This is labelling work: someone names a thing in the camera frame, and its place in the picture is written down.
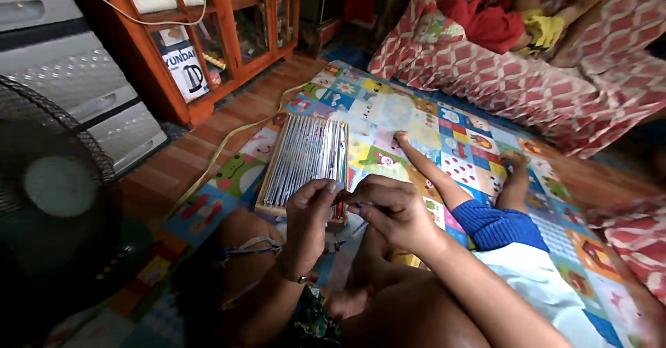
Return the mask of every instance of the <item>wrist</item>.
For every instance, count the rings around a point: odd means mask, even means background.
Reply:
[[[285,247],[276,260],[281,272],[291,279],[308,275],[316,263],[316,260],[307,261],[301,259],[301,257],[297,252]]]
[[[433,235],[423,240],[423,245],[419,246],[414,255],[424,262],[428,262],[428,259],[441,258],[451,248],[451,240],[453,238],[445,230],[437,229]]]

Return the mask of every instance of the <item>flower illustration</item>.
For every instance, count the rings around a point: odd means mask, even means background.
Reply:
[[[338,83],[336,88],[343,93],[354,93],[354,87],[347,83]]]

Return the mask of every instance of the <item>blue shorts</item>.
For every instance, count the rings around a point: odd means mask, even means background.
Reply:
[[[469,200],[453,209],[451,215],[470,235],[479,251],[523,243],[550,252],[537,225],[522,211],[495,209],[477,200]]]

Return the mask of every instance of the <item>foam puzzle mat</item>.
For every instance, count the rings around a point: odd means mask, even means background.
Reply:
[[[487,205],[494,203],[507,177],[499,154],[514,150],[530,156],[526,203],[551,249],[553,262],[578,292],[588,318],[609,344],[639,346],[639,314],[633,300],[539,147],[525,133],[470,114],[454,106],[455,100],[450,101],[441,102],[379,80],[340,61],[329,63],[163,225],[146,267],[65,346],[185,346],[182,317],[175,305],[175,291],[169,286],[173,268],[179,258],[195,251],[229,212],[253,209],[287,111],[348,122],[351,190],[371,173],[411,181],[421,191],[437,225],[468,249],[473,249],[473,243],[430,181],[405,158],[393,140],[394,132],[408,130],[415,148]],[[284,235],[285,219],[260,216]],[[358,216],[350,214],[342,233],[326,234],[325,254],[313,270],[317,285],[343,288],[362,237],[362,233],[353,233],[361,223]],[[52,336],[66,335],[67,329],[86,315],[84,311],[72,316]]]

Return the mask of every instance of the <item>drawer handle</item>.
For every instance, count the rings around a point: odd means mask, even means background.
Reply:
[[[105,95],[84,103],[71,111],[71,115],[78,121],[84,122],[104,113],[116,104],[116,93]]]
[[[121,171],[125,167],[129,166],[132,164],[134,161],[136,161],[138,158],[140,158],[145,152],[149,151],[151,148],[153,148],[153,140],[148,141],[147,143],[141,145],[138,148],[135,148],[128,154],[126,154],[124,157],[119,159],[113,166],[113,168],[116,169],[116,172]]]
[[[0,3],[0,25],[33,22],[45,13],[44,3],[38,0]]]

